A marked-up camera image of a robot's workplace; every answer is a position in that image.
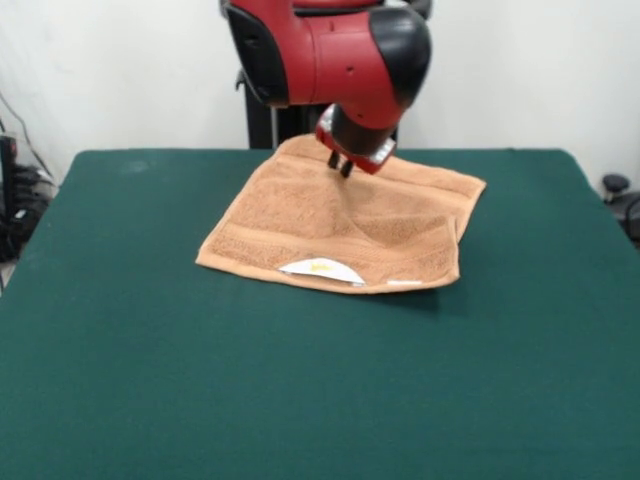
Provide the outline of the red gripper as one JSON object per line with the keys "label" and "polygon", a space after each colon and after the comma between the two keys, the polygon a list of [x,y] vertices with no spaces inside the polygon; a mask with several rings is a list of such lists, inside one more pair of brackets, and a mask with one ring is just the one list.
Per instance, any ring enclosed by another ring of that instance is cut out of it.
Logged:
{"label": "red gripper", "polygon": [[319,117],[316,139],[330,150],[328,166],[348,178],[354,167],[376,174],[394,154],[394,129],[371,129],[352,120],[339,105]]}

